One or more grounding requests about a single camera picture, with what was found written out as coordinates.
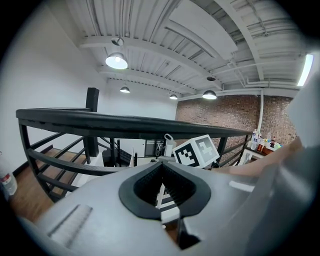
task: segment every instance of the black baseboard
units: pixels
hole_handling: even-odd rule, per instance
[[[41,152],[42,154],[45,154],[45,153],[47,153],[49,150],[51,150],[51,149],[53,149],[53,148],[54,148],[54,146],[53,146],[53,145],[50,145],[50,146],[46,147],[45,149],[41,150],[40,152]],[[28,161],[24,162],[24,163],[21,164],[17,169],[15,169],[15,170],[13,171],[13,176],[14,176],[14,177],[17,177],[17,176],[18,176],[24,169],[26,169],[28,166],[29,166]]]

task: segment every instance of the white ceiling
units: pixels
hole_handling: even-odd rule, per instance
[[[202,90],[262,86],[295,89],[306,44],[290,17],[271,0],[192,0],[210,14],[237,46],[233,58],[212,57],[184,36],[165,28],[180,0],[67,0],[82,32],[80,48],[89,48],[98,72],[111,80],[131,81],[182,96]],[[108,67],[118,52],[111,38],[121,36],[128,69]],[[215,82],[207,81],[212,75]]]

